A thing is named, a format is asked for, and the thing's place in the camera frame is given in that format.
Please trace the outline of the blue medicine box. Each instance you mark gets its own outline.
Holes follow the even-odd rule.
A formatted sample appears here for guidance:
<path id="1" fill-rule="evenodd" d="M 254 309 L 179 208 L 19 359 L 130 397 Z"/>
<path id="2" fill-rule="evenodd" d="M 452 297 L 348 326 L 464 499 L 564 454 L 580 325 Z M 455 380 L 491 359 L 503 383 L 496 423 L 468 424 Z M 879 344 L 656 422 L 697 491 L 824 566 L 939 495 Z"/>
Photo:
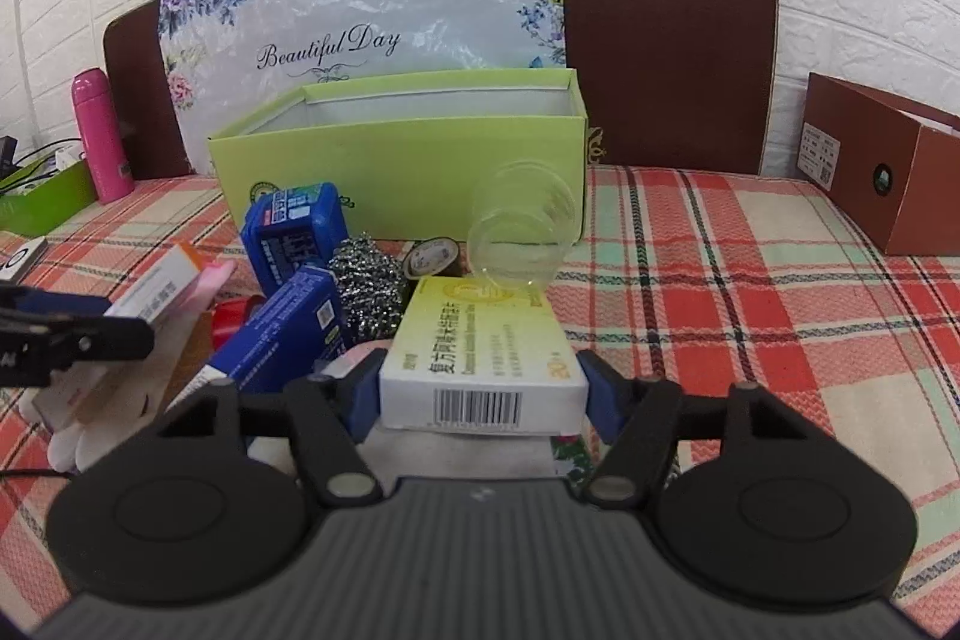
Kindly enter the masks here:
<path id="1" fill-rule="evenodd" d="M 233 383 L 242 393 L 278 393 L 348 349 L 347 323 L 329 269 L 304 265 L 210 357 L 190 383 Z"/>

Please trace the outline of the steel wool scrubber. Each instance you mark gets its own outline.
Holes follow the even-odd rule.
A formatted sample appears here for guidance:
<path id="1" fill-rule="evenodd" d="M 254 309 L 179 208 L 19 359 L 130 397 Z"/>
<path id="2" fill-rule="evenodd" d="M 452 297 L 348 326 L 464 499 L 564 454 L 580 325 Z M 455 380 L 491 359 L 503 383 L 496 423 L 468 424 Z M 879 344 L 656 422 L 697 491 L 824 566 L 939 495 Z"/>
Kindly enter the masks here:
<path id="1" fill-rule="evenodd" d="M 329 269 L 337 281 L 343 317 L 356 342 L 391 339 L 409 302 L 410 281 L 400 262 L 368 234 L 347 237 Z"/>

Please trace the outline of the white orange medicine box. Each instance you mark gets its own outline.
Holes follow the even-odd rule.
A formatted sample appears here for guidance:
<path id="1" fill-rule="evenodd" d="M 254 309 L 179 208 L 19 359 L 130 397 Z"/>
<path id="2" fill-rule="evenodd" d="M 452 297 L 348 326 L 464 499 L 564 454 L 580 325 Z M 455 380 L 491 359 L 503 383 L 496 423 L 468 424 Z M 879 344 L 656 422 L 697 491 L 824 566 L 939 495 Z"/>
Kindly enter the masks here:
<path id="1" fill-rule="evenodd" d="M 32 408 L 47 429 L 68 427 L 110 370 L 155 353 L 161 330 L 190 305 L 205 310 L 235 269 L 235 260 L 207 262 L 189 245 L 167 250 L 106 310 L 99 335 L 78 339 L 70 367 L 55 370 L 50 385 L 34 397 Z"/>

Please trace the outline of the yellow white medicine box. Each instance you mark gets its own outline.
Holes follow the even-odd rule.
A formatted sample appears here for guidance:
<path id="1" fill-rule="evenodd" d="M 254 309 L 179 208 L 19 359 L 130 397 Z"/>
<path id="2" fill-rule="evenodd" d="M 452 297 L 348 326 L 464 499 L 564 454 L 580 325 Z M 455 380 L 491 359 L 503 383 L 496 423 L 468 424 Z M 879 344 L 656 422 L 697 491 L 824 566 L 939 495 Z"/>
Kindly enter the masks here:
<path id="1" fill-rule="evenodd" d="M 587 380 L 550 302 L 473 278 L 418 281 L 379 374 L 389 429 L 566 437 Z"/>

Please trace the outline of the blue chewing gum box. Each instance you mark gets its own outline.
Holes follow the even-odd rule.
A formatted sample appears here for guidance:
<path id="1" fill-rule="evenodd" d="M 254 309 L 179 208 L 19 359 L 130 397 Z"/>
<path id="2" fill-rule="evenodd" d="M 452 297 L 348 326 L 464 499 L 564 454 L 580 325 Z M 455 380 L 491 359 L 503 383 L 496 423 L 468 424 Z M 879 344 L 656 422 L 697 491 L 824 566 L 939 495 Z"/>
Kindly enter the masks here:
<path id="1" fill-rule="evenodd" d="M 302 265 L 325 268 L 348 239 L 331 182 L 265 193 L 245 213 L 241 241 L 260 291 L 273 296 Z"/>

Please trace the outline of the clear plastic cup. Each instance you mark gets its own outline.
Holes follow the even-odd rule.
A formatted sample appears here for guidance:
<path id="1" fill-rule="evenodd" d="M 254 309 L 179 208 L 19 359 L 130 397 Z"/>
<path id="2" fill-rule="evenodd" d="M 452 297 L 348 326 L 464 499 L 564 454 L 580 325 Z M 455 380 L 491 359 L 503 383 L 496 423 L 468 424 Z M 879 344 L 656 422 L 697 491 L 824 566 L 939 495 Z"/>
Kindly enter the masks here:
<path id="1" fill-rule="evenodd" d="M 565 179 L 540 161 L 516 161 L 475 188 L 470 271 L 506 291 L 545 291 L 583 234 L 583 172 Z"/>

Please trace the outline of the green tray box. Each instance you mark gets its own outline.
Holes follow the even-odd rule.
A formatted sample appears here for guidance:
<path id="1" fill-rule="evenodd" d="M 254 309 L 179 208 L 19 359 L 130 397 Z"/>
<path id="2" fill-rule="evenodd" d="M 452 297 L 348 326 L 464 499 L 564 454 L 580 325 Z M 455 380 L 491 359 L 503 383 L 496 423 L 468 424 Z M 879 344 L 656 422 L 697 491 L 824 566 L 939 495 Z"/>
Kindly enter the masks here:
<path id="1" fill-rule="evenodd" d="M 21 237 L 47 236 L 96 202 L 80 138 L 46 143 L 14 159 L 2 177 L 2 229 Z"/>

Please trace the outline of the dark patterned tape roll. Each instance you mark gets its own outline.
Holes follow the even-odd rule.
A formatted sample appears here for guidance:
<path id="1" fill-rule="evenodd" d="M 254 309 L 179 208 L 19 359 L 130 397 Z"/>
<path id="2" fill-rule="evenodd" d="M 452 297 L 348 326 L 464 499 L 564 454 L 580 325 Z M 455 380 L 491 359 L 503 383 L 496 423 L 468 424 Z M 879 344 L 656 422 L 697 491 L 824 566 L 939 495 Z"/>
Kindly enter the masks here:
<path id="1" fill-rule="evenodd" d="M 418 242 L 402 260 L 402 271 L 410 281 L 430 276 L 459 278 L 462 275 L 459 242 L 451 237 L 431 237 Z"/>

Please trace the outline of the pink thermos bottle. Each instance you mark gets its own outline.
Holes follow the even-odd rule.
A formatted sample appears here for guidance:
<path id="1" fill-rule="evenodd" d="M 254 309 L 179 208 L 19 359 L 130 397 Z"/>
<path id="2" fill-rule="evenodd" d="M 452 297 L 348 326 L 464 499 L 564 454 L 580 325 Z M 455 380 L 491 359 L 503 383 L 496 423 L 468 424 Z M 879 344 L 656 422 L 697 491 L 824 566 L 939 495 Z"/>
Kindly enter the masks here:
<path id="1" fill-rule="evenodd" d="M 71 103 L 99 202 L 127 197 L 135 184 L 104 71 L 90 68 L 78 73 L 71 83 Z"/>

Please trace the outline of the green cardboard storage box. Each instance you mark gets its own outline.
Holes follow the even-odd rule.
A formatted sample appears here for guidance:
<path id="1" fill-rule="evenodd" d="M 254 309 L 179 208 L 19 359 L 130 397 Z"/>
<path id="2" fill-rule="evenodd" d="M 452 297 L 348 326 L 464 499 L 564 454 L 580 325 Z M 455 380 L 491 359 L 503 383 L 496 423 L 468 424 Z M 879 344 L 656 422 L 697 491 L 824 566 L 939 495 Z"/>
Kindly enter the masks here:
<path id="1" fill-rule="evenodd" d="M 265 185 L 331 182 L 376 239 L 465 239 L 478 185 L 539 163 L 584 200 L 587 109 L 567 68 L 386 74 L 298 86 L 208 140 L 235 220 Z"/>

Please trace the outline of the brown cardboard box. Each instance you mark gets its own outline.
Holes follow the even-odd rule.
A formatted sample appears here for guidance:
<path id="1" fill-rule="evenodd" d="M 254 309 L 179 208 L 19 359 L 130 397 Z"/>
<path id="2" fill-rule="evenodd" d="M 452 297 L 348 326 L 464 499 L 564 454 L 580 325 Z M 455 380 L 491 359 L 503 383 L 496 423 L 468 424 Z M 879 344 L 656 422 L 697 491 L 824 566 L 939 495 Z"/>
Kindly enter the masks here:
<path id="1" fill-rule="evenodd" d="M 797 169 L 880 252 L 957 255 L 960 140 L 955 115 L 812 73 Z"/>

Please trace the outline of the dark brown wooden headboard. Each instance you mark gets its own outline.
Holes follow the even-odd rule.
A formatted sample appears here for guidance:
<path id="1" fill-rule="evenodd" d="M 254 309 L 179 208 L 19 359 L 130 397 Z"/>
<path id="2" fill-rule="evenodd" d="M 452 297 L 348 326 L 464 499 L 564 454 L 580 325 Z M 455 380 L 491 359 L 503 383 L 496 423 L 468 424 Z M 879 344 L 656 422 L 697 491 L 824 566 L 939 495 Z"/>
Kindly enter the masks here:
<path id="1" fill-rule="evenodd" d="M 755 172 L 778 0 L 563 0 L 597 163 Z M 110 21 L 106 71 L 135 174 L 194 172 L 167 91 L 151 0 Z"/>

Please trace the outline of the floral Beautiful Day plastic bag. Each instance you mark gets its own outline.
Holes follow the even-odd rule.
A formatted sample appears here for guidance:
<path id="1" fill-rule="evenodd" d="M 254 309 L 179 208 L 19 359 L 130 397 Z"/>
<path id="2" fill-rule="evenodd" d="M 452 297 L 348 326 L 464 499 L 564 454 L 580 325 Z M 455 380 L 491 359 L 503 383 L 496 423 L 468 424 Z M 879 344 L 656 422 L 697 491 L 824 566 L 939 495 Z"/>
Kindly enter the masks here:
<path id="1" fill-rule="evenodd" d="M 563 0 L 160 0 L 156 31 L 197 174 L 210 136 L 296 86 L 566 64 Z"/>

